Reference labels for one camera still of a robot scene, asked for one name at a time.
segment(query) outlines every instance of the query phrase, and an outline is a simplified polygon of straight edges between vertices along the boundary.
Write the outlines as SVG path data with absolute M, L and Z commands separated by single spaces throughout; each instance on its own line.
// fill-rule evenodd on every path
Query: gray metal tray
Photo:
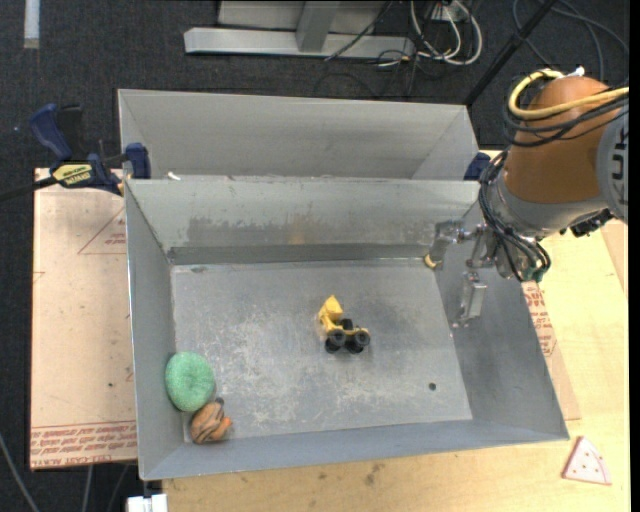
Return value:
M 477 185 L 382 178 L 185 176 L 126 186 L 143 479 L 565 439 L 518 283 L 482 270 L 483 314 L 452 328 L 464 262 L 422 262 L 437 222 L 472 219 Z M 329 354 L 335 294 L 370 329 Z M 234 426 L 198 446 L 164 387 L 203 354 Z

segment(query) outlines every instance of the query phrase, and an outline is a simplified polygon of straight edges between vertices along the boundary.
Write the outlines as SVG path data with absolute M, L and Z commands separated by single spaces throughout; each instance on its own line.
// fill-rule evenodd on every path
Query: red line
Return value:
M 102 229 L 101 229 L 100 231 L 98 231 L 98 232 L 93 236 L 93 238 L 92 238 L 91 240 L 89 240 L 89 241 L 84 245 L 84 247 L 78 251 L 78 254 L 80 254 L 82 251 L 84 251 L 84 250 L 88 247 L 88 245 L 89 245 L 91 242 L 93 242 L 96 238 L 98 238 L 98 236 L 100 235 L 100 233 L 102 233 L 105 229 L 107 229 L 107 226 L 109 226 L 109 224 L 111 224 L 111 223 L 114 221 L 114 219 L 115 219 L 118 215 L 120 215 L 123 211 L 124 211 L 124 207 L 120 208 L 120 210 L 118 211 L 118 213 L 116 213 L 113 217 L 111 217 L 111 219 L 109 219 L 109 222 L 107 222 L 107 223 L 102 227 Z
M 97 423 L 74 423 L 72 425 L 49 425 L 47 427 L 31 427 L 31 430 L 35 428 L 66 428 L 66 427 L 84 427 L 86 425 L 112 425 L 114 423 L 135 423 L 136 420 L 122 420 L 122 421 L 99 421 Z

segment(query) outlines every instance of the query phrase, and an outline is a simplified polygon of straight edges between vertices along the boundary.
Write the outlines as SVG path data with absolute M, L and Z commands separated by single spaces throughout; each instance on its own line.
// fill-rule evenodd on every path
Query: green foam ball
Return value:
M 173 405 L 184 412 L 200 409 L 215 389 L 211 366 L 195 352 L 173 355 L 167 363 L 164 377 L 169 398 Z

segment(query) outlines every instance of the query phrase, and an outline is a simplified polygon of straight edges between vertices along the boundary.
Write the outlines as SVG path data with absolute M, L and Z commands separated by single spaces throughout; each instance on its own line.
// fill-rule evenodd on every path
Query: bin floor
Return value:
M 472 418 L 420 260 L 175 266 L 171 278 L 176 350 L 211 363 L 235 439 Z M 371 333 L 362 353 L 324 349 L 316 314 L 330 295 Z

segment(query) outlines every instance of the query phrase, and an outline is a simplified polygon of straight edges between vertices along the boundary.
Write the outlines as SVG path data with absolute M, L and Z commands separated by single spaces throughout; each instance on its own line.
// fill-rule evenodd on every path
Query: cardboard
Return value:
M 30 467 L 135 460 L 124 201 L 34 196 Z

